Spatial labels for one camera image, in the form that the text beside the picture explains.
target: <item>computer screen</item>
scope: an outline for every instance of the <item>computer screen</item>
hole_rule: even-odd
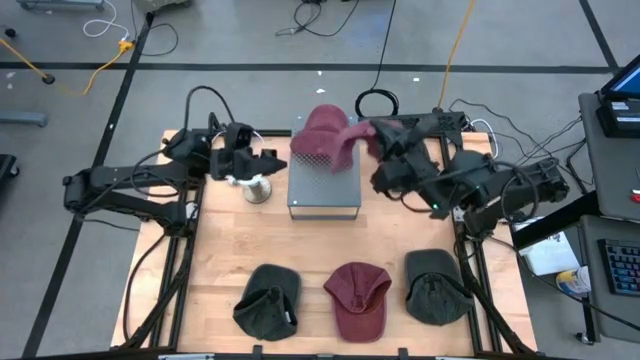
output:
[[[640,95],[640,64],[628,72],[627,76],[618,80],[618,82],[611,87],[611,91]]]

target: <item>gray floor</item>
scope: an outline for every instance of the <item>gray floor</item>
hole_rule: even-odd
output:
[[[131,28],[128,0],[112,0],[117,23]],[[619,64],[636,56],[640,23],[634,0],[589,1]],[[177,50],[164,57],[143,57],[142,63],[356,63],[379,60],[389,0],[363,0],[344,30],[333,38],[309,34],[276,38],[291,25],[298,0],[194,0],[191,8],[160,14],[154,24],[171,23],[180,34]],[[466,1],[401,0],[389,36],[388,64],[446,63]],[[350,3],[330,0],[323,8],[320,31],[334,29]],[[92,9],[53,8],[27,12],[12,1],[0,3],[0,23],[12,22],[19,32],[13,43],[33,61],[104,62],[122,37],[112,29],[100,38],[82,34],[92,18],[109,18]],[[135,13],[138,27],[142,16]],[[148,52],[170,46],[173,35],[164,29],[149,36]],[[128,62],[130,54],[120,61]],[[0,50],[0,62],[15,61]],[[455,64],[527,66],[606,66],[598,43],[578,0],[478,0],[460,43]],[[81,89],[90,71],[51,70],[60,83]],[[26,70],[0,70],[0,108],[43,111],[46,128],[0,125],[0,153],[18,156],[21,176],[6,191],[0,215],[0,358],[19,357],[49,282],[71,216],[62,208],[61,179],[90,166],[124,71],[101,73],[86,97],[70,97],[47,87]],[[181,126],[184,97],[195,85],[218,89],[236,119],[258,128],[288,128],[321,103],[336,104],[355,116],[353,101],[375,78],[366,71],[137,71],[107,156],[107,165],[132,164],[157,148],[165,129]],[[534,138],[542,140],[578,116],[577,96],[602,86],[609,75],[453,73],[445,99],[482,102],[510,116]],[[442,73],[385,72],[379,87],[394,91],[401,112],[427,112],[437,101]],[[318,89],[325,90],[318,94]],[[389,112],[379,99],[368,98],[370,114]],[[532,144],[508,124],[484,110],[463,104],[471,118],[483,118],[495,131]],[[194,97],[191,126],[204,126],[209,111],[227,118],[209,94]],[[557,139],[550,149],[579,141],[580,125]],[[498,138],[505,160],[520,157],[515,143]],[[563,159],[566,151],[558,153]],[[583,179],[591,179],[586,151],[575,159]],[[572,184],[570,198],[579,195]],[[542,213],[558,205],[545,205]],[[120,224],[137,226],[126,217],[100,214]],[[39,355],[107,349],[120,306],[134,234],[87,224],[55,305]],[[640,346],[604,339],[584,346],[572,335],[583,330],[582,310],[571,300],[523,279],[538,346],[550,355],[584,359],[639,358]]]

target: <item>baseball cap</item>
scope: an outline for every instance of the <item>baseball cap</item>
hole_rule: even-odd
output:
[[[258,266],[233,308],[233,319],[249,336],[277,341],[296,333],[300,275],[282,266]]]
[[[349,342],[372,342],[384,333],[385,295],[391,278],[385,269],[351,262],[339,267],[324,284],[333,299],[340,337]]]
[[[294,154],[331,156],[338,134],[349,127],[347,115],[335,105],[316,106],[304,128],[291,139]]]
[[[474,304],[453,256],[442,249],[412,251],[405,256],[407,311],[425,324],[458,320]]]

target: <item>wooden table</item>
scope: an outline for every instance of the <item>wooden table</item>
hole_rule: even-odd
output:
[[[463,138],[466,149],[491,151],[486,134],[465,133]],[[264,147],[277,149],[278,156],[288,160],[289,141],[289,138],[266,138]],[[441,153],[438,143],[435,140],[426,143],[432,159],[438,161]],[[279,354],[395,355],[401,347],[411,355],[473,354],[467,316],[442,327],[429,326],[411,317],[404,305],[405,254],[428,248],[451,252],[455,239],[451,219],[432,220],[376,194],[369,183],[376,161],[366,155],[364,145],[360,150],[362,208],[355,221],[292,221],[286,206],[288,170],[269,177],[273,193],[261,205],[244,200],[240,187],[207,179],[179,351],[250,353],[253,345],[261,344],[264,353]],[[415,207],[425,206],[417,196],[408,197],[408,202]],[[142,224],[132,266],[160,234],[157,224]],[[496,237],[511,241],[509,230],[503,225],[497,229]],[[167,244],[165,241],[145,260],[134,280],[130,331],[144,320],[157,300]],[[484,251],[494,304],[523,342],[535,349],[514,253],[490,241],[484,243]],[[387,294],[386,329],[374,343],[347,343],[337,336],[331,300],[322,288],[336,268],[351,261],[383,267],[393,280]],[[249,337],[232,319],[233,307],[240,300],[249,276],[263,263],[292,268],[302,277],[298,332],[277,342]],[[478,303],[477,309],[483,348],[487,350],[491,347],[486,318]],[[168,339],[172,315],[172,311],[165,313],[161,343]],[[122,309],[113,335],[114,345],[123,342],[121,329]]]

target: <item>keyboard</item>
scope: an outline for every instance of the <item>keyboard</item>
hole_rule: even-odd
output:
[[[640,242],[598,240],[613,294],[640,296]]]

